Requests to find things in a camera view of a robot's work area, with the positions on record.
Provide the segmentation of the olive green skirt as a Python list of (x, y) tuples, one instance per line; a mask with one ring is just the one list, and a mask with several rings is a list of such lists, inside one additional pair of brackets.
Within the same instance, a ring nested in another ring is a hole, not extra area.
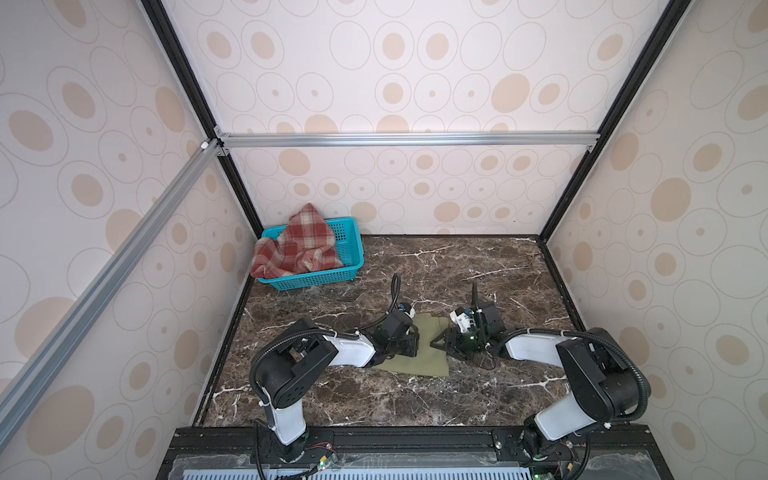
[(446, 352), (431, 347), (430, 342), (448, 328), (449, 324), (450, 320), (446, 317), (417, 313), (414, 317), (414, 325), (419, 331), (417, 355), (415, 357), (396, 355), (375, 366), (375, 369), (425, 377), (448, 377), (449, 364)]

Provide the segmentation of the red plaid skirt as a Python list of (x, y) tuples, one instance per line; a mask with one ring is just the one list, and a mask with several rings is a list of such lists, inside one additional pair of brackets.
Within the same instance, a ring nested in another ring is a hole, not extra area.
[(256, 242), (250, 275), (271, 280), (342, 267), (332, 228), (309, 203), (289, 219), (276, 239), (264, 237)]

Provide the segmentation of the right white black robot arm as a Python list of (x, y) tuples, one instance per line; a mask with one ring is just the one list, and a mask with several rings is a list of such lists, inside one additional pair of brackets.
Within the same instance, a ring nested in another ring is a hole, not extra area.
[(494, 358), (563, 370), (570, 393), (530, 417), (525, 438), (555, 442), (595, 425), (632, 422), (647, 410), (650, 382), (602, 328), (508, 330), (493, 303), (458, 309), (450, 314), (450, 321), (430, 346), (454, 359), (469, 361), (484, 351)]

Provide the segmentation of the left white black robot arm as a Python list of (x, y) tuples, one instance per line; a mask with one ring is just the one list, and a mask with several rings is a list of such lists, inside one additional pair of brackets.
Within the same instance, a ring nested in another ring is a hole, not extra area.
[(415, 310), (398, 304), (369, 329), (351, 333), (301, 319), (252, 359), (249, 384), (264, 408), (273, 437), (283, 446), (305, 441), (302, 399), (329, 367), (372, 368), (400, 355), (418, 353)]

